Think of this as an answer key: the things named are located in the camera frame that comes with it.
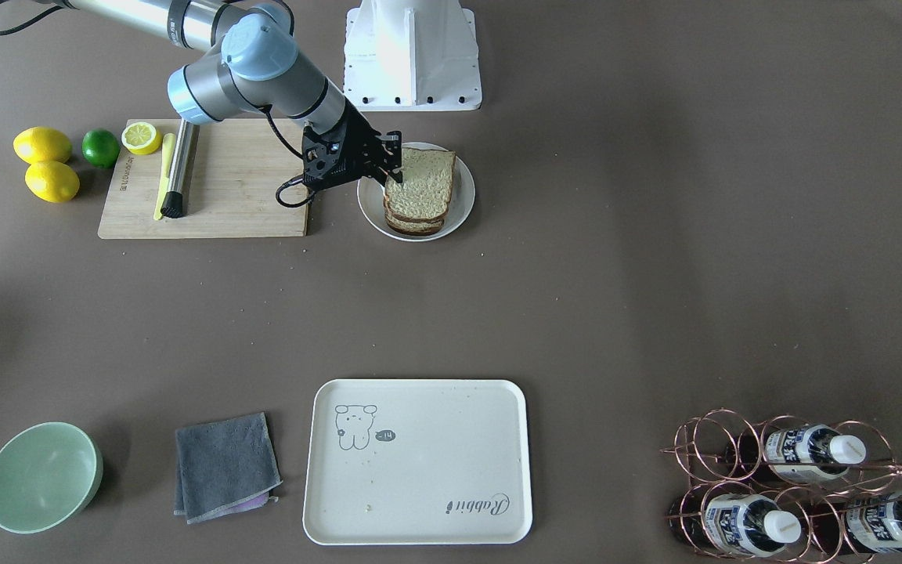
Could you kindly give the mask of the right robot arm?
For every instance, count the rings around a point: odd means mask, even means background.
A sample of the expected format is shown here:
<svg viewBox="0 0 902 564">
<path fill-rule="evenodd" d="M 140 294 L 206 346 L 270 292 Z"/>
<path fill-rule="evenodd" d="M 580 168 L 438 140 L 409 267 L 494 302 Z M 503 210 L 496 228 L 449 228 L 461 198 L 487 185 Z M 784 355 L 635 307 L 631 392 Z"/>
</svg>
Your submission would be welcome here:
<svg viewBox="0 0 902 564">
<path fill-rule="evenodd" d="M 303 128 L 298 182 L 312 192 L 369 176 L 403 181 L 401 135 L 376 131 L 301 51 L 282 1 L 244 8 L 222 1 L 63 1 L 61 6 L 165 36 L 200 60 L 173 72 L 168 97 L 179 116 L 204 125 L 243 112 L 280 112 Z"/>
</svg>

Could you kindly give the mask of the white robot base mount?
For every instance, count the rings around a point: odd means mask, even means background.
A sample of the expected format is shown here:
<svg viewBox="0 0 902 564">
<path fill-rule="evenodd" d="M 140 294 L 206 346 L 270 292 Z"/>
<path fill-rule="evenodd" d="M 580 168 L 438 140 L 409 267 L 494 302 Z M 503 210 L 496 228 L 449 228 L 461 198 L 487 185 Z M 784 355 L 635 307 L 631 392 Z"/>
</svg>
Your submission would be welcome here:
<svg viewBox="0 0 902 564">
<path fill-rule="evenodd" d="M 358 110 L 483 103 L 475 14 L 458 1 L 362 1 L 346 13 L 341 90 Z"/>
</svg>

